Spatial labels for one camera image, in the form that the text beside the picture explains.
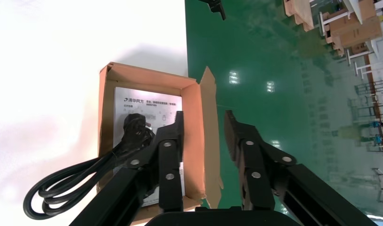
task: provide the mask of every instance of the instruction manual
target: instruction manual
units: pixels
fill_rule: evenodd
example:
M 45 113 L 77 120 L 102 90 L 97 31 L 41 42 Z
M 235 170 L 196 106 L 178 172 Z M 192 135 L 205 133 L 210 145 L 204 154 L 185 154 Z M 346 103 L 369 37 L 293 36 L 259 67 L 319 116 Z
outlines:
M 146 117 L 156 134 L 159 127 L 173 124 L 176 112 L 181 111 L 181 97 L 136 89 L 115 87 L 114 98 L 114 147 L 122 140 L 123 122 L 128 114 L 139 113 Z M 114 174 L 121 168 L 114 169 Z M 181 189 L 184 192 L 183 163 L 180 163 Z M 144 199 L 143 206 L 158 203 L 159 187 Z

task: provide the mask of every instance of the open cardboard box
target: open cardboard box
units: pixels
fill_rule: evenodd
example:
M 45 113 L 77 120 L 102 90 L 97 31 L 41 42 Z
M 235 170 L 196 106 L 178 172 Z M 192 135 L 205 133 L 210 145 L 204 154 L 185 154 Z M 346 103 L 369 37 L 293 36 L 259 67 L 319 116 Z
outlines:
M 98 104 L 98 155 L 113 148 L 114 88 L 124 87 L 182 97 L 184 114 L 184 210 L 206 198 L 218 206 L 223 183 L 220 178 L 218 114 L 215 78 L 207 67 L 200 84 L 195 79 L 144 68 L 109 63 L 100 71 Z M 111 171 L 97 185 L 99 192 L 112 178 Z M 158 205 L 143 207 L 132 224 L 144 223 L 158 214 Z

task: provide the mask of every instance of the black power cord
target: black power cord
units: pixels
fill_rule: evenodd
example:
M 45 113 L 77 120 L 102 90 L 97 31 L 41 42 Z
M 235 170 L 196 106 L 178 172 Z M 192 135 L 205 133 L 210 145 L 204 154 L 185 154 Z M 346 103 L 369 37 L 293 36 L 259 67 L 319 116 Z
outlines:
M 118 162 L 126 162 L 134 153 L 149 146 L 155 137 L 152 130 L 146 128 L 146 118 L 141 114 L 129 114 L 124 121 L 123 130 L 121 142 L 110 153 L 57 171 L 35 184 L 25 196 L 25 214 L 31 219 L 44 220 L 69 210 Z M 76 190 L 62 195 L 93 173 L 95 174 Z M 32 208 L 32 199 L 37 192 L 44 198 L 41 206 L 44 213 L 38 213 Z M 64 204 L 56 209 L 50 207 L 60 203 Z

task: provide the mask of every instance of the blue object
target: blue object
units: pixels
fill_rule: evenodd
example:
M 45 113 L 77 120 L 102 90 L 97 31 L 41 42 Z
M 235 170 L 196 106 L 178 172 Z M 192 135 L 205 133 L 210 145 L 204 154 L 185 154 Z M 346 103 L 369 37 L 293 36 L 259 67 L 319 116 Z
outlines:
M 380 122 L 378 122 L 378 121 L 374 121 L 374 122 L 372 122 L 372 126 L 373 126 L 374 128 L 379 127 L 379 126 L 380 126 Z
M 379 135 L 376 135 L 375 136 L 375 142 L 377 144 L 381 144 L 383 142 L 383 138 L 381 136 L 379 136 Z

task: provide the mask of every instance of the cardboard box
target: cardboard box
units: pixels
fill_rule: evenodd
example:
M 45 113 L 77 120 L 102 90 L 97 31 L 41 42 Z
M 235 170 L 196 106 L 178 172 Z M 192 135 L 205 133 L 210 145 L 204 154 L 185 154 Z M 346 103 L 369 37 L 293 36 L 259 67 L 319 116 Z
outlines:
M 144 68 L 109 63 L 100 72 L 98 104 L 99 149 L 102 156 L 112 150 L 114 126 L 114 88 L 124 87 L 182 97 L 184 113 L 184 209 L 190 210 L 206 198 L 212 208 L 218 206 L 223 183 L 220 178 L 219 132 L 216 110 L 215 78 L 207 67 L 200 84 L 195 79 Z M 100 191 L 112 178 L 102 178 Z M 133 224 L 149 221 L 158 214 L 158 205 L 143 207 Z
M 347 48 L 382 36 L 380 20 L 378 17 L 374 17 L 373 20 L 370 20 L 370 23 L 365 23 L 357 29 L 342 34 L 340 39 L 342 46 Z
M 362 24 L 359 22 L 356 14 L 351 13 L 349 19 L 347 16 L 344 16 L 330 23 L 330 31 L 332 35 L 334 36 L 342 35 L 352 30 L 358 29 L 361 25 L 364 25 L 366 23 L 371 23 L 370 20 L 373 20 L 377 17 L 375 4 L 373 3 L 373 0 L 359 1 L 359 8 L 360 8 L 360 13 L 362 15 Z M 347 12 L 346 9 L 340 10 L 336 13 L 331 14 L 329 18 L 333 18 L 345 12 Z
M 366 46 L 365 43 L 360 43 L 360 44 L 352 46 L 351 51 L 353 54 L 359 54 L 362 52 L 369 51 L 369 48 Z

